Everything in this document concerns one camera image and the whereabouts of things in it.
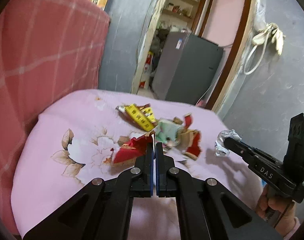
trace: pink sleeve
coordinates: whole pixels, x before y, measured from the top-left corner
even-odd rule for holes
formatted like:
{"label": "pink sleeve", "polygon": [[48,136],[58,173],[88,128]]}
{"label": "pink sleeve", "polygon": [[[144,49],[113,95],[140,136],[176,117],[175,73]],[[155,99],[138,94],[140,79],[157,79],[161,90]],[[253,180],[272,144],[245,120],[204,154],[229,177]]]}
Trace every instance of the pink sleeve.
{"label": "pink sleeve", "polygon": [[297,217],[294,218],[295,219],[295,226],[293,227],[293,229],[284,237],[284,240],[289,240],[292,235],[294,235],[294,233],[296,232],[296,230],[300,227],[300,221],[298,220]]}

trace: crumpled foil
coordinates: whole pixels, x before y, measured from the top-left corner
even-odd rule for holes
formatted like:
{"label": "crumpled foil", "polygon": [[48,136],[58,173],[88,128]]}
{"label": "crumpled foil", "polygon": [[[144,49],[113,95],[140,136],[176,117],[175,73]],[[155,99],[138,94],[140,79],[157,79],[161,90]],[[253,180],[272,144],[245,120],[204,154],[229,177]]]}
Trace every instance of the crumpled foil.
{"label": "crumpled foil", "polygon": [[214,148],[216,156],[222,157],[230,154],[230,151],[224,147],[224,140],[226,138],[233,138],[236,141],[241,141],[241,137],[235,130],[223,130],[215,140]]}

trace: human hand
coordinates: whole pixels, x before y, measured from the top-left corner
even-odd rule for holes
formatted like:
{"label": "human hand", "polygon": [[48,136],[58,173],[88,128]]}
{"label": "human hand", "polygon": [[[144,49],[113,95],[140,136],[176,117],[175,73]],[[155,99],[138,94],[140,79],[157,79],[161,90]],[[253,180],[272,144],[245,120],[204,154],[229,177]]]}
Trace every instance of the human hand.
{"label": "human hand", "polygon": [[276,231],[282,236],[286,236],[295,226],[295,202],[289,198],[283,198],[281,196],[275,196],[267,199],[269,185],[266,185],[263,192],[257,202],[255,212],[261,218],[265,217],[265,211],[268,207],[280,211],[281,214],[286,209],[286,206],[290,203],[289,208],[285,212],[280,222],[276,225]]}

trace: metal screw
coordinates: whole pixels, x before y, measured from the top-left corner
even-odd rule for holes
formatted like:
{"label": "metal screw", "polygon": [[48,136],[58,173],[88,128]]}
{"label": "metal screw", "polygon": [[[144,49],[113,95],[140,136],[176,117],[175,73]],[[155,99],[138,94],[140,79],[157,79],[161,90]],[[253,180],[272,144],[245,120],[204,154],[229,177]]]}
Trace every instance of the metal screw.
{"label": "metal screw", "polygon": [[137,167],[134,167],[134,168],[131,169],[132,174],[139,174],[140,172],[141,172],[141,170]]}
{"label": "metal screw", "polygon": [[100,185],[102,182],[103,180],[101,178],[95,178],[92,180],[92,184],[96,186]]}
{"label": "metal screw", "polygon": [[172,174],[178,174],[179,173],[179,169],[177,167],[172,167],[169,169],[169,172]]}
{"label": "metal screw", "polygon": [[218,182],[217,182],[215,179],[208,179],[208,180],[207,180],[207,183],[208,183],[210,186],[215,186]]}

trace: red paper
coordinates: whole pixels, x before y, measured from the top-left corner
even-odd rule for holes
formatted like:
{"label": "red paper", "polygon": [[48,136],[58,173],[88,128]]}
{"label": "red paper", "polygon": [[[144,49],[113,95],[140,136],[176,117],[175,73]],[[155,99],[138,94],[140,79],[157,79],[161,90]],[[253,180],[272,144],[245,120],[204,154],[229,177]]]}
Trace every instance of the red paper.
{"label": "red paper", "polygon": [[144,134],[139,138],[133,137],[130,141],[121,146],[120,150],[116,153],[113,163],[121,163],[144,155],[148,143],[152,142],[153,138],[151,132]]}
{"label": "red paper", "polygon": [[188,153],[193,154],[196,157],[199,156],[199,154],[201,153],[201,149],[199,147],[199,141],[200,141],[200,139],[201,139],[200,132],[196,132],[194,134],[193,143],[192,143],[191,147],[187,148],[187,152]]}
{"label": "red paper", "polygon": [[185,125],[185,128],[188,129],[190,127],[190,125],[192,124],[192,122],[193,122],[192,114],[191,113],[186,114],[184,116],[184,125]]}

